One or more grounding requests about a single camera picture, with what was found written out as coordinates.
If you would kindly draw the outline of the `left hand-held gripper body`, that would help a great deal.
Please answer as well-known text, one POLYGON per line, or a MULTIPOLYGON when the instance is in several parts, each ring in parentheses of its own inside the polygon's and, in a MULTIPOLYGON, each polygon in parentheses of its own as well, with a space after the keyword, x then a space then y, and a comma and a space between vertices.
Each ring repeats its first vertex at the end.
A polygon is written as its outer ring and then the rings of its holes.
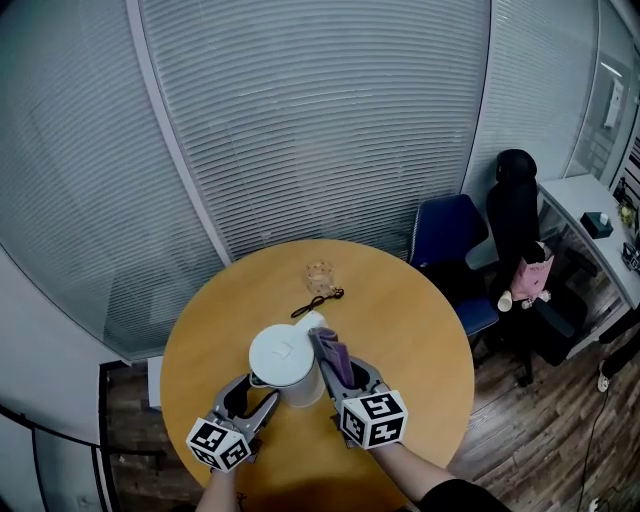
POLYGON ((261 416, 240 415, 216 405, 198 417, 186 437, 192 455, 211 470, 234 470, 244 462, 254 463, 259 451, 261 416))

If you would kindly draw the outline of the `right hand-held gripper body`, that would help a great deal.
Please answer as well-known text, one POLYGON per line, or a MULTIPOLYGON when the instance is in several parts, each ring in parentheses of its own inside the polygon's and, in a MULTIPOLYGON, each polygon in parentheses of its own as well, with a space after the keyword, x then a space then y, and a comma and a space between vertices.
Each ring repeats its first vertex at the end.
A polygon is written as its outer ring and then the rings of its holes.
POLYGON ((346 398, 337 408, 337 428, 348 448, 371 450, 401 443, 407 423, 408 409, 400 392, 386 386, 346 398))

